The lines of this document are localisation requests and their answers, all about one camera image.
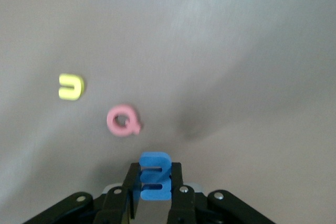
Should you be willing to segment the yellow foam lowercase u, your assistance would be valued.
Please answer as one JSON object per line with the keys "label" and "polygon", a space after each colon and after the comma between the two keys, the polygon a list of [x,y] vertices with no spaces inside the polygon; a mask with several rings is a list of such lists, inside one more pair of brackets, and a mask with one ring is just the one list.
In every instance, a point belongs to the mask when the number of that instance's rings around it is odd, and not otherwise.
{"label": "yellow foam lowercase u", "polygon": [[75,74],[60,74],[59,84],[58,95],[62,100],[76,101],[81,97],[85,89],[83,78]]}

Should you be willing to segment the pink foam letter Q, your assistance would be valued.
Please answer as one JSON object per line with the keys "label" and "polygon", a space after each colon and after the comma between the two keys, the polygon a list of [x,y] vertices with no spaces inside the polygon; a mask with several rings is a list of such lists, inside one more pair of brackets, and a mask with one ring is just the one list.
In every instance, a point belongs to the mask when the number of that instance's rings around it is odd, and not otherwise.
{"label": "pink foam letter Q", "polygon": [[142,129],[135,108],[129,104],[119,104],[110,109],[107,114],[107,127],[118,137],[139,135]]}

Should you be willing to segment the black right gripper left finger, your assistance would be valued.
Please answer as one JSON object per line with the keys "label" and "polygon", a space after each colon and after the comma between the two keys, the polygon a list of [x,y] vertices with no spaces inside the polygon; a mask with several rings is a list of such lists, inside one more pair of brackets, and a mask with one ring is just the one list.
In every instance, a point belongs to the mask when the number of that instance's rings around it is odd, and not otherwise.
{"label": "black right gripper left finger", "polygon": [[114,185],[98,198],[74,193],[23,224],[130,224],[140,197],[140,164],[132,163],[121,185]]}

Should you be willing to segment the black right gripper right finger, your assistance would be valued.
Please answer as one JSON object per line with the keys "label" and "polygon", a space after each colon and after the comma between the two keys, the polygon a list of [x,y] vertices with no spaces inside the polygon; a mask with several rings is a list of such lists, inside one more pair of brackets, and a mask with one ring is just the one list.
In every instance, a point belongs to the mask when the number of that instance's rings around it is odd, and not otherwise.
{"label": "black right gripper right finger", "polygon": [[226,190],[207,196],[183,183],[181,163],[171,167],[172,204],[167,224],[276,224]]}

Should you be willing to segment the blue foam lowercase m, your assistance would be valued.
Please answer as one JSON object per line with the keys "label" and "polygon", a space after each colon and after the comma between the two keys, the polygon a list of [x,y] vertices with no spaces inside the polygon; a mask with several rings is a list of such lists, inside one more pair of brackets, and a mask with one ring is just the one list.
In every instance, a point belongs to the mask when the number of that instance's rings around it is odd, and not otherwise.
{"label": "blue foam lowercase m", "polygon": [[147,201],[171,200],[172,160],[165,152],[143,152],[139,159],[141,198]]}

